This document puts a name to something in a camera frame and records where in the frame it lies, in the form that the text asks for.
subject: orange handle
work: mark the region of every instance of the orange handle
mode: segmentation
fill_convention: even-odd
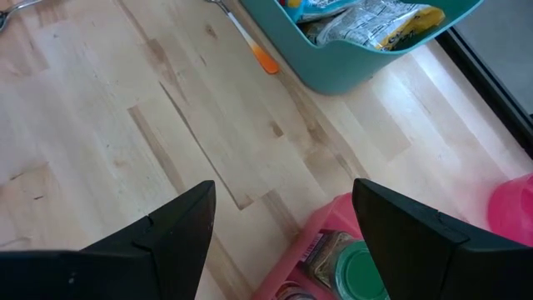
[[[244,39],[247,41],[248,45],[253,51],[253,54],[256,56],[257,61],[261,64],[263,69],[269,74],[276,74],[280,71],[280,67],[277,62],[261,47],[256,41],[248,34],[246,29],[237,21],[235,16],[230,12],[227,16],[233,21],[233,24],[239,29]]]

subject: snack bag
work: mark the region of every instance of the snack bag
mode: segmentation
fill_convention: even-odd
[[[296,23],[303,14],[305,1],[306,0],[279,0],[279,3],[283,6],[286,14],[289,15],[289,18]]]
[[[399,42],[438,26],[444,17],[442,10],[430,5],[399,0],[360,0],[341,15],[312,23],[303,31],[319,46],[344,39],[389,51]]]
[[[295,23],[316,21],[337,15],[359,0],[279,0]]]

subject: plastic packaging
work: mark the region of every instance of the plastic packaging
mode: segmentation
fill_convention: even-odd
[[[342,13],[359,0],[279,0],[295,23],[320,20]]]
[[[533,247],[533,174],[501,184],[488,209],[491,231]]]
[[[388,51],[399,42],[438,26],[444,18],[442,10],[430,5],[359,0],[341,15],[311,23],[303,31],[318,46],[343,39]]]

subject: green lid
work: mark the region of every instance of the green lid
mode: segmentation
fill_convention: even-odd
[[[363,241],[342,250],[335,267],[335,285],[343,300],[390,299]]]

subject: black object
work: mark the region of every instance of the black object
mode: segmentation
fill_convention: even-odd
[[[352,196],[392,300],[532,299],[533,248],[366,179]]]
[[[215,199],[206,181],[79,252],[1,252],[0,299],[193,300]]]
[[[533,158],[533,121],[472,46],[453,27],[436,38],[451,60]]]

